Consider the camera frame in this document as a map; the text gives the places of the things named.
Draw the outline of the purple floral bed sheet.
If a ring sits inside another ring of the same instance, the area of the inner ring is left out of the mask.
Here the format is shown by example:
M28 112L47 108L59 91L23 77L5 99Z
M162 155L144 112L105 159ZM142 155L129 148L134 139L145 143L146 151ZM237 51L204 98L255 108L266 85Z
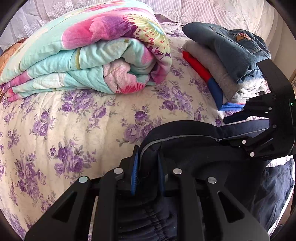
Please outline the purple floral bed sheet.
M97 178L155 127L193 120L223 125L207 84L183 58L183 25L164 22L172 65L159 85L128 95L43 92L1 100L1 212L13 237L27 231L80 176Z

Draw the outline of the navy blue pants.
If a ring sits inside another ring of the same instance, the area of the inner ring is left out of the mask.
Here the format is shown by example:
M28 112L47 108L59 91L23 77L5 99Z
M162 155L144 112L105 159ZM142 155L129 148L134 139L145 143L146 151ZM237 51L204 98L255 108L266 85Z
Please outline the navy blue pants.
M295 185L292 155L241 160L241 146L265 131L266 120L216 127L197 121L161 125L138 146L135 193L119 204L118 240L177 240L177 212L159 187L158 155L193 177L215 177L260 223L269 237Z

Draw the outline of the folded grey garment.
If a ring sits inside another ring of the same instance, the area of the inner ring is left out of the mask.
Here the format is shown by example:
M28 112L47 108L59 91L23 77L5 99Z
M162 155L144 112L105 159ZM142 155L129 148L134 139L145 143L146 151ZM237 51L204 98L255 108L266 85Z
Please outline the folded grey garment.
M209 72L222 89L228 101L236 104L245 104L246 100L261 94L269 93L267 82L263 78L254 78L237 84L225 69L218 56L192 40L183 45L183 50L196 58Z

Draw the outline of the orange brown pillow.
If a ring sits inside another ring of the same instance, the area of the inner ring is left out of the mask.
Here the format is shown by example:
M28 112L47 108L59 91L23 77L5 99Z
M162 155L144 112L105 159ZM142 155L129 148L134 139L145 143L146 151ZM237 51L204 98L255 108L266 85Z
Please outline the orange brown pillow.
M17 51L17 49L20 47L20 45L25 42L27 38L21 39L12 46L10 46L4 53L0 56L0 74L2 73L3 69L5 68L7 62L11 58L11 56Z

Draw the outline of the white lace headboard cover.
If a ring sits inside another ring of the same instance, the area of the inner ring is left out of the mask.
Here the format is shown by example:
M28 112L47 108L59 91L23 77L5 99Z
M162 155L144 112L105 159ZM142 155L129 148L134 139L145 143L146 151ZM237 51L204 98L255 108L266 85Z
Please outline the white lace headboard cover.
M1 50L29 37L53 19L97 1L28 1L11 19L1 36ZM283 20L267 1L145 1L159 21L203 22L227 29L245 29L264 39L275 55L281 39Z

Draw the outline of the floral folded quilt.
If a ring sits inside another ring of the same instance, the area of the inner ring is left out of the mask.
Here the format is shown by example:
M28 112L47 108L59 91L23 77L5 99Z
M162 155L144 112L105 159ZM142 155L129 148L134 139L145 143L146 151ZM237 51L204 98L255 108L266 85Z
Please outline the floral folded quilt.
M129 94L161 83L170 67L170 43L152 9L110 1L71 11L28 37L1 71L1 91L9 101L67 89Z

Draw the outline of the folded blue jeans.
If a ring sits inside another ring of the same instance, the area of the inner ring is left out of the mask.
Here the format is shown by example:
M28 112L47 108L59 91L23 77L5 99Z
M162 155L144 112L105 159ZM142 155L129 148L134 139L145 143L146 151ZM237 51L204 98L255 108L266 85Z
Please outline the folded blue jeans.
M263 77L257 63L270 59L271 53L265 41L254 33L200 22L188 23L182 31L191 40L216 53L236 83Z

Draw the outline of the folded red blue garment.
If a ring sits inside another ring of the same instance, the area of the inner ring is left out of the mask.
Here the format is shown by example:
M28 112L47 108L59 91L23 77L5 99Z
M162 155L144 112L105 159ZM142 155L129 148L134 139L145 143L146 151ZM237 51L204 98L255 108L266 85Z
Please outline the folded red blue garment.
M206 83L219 111L241 110L241 108L243 108L244 104L232 103L226 98L212 74L196 58L186 51L183 51L182 55Z

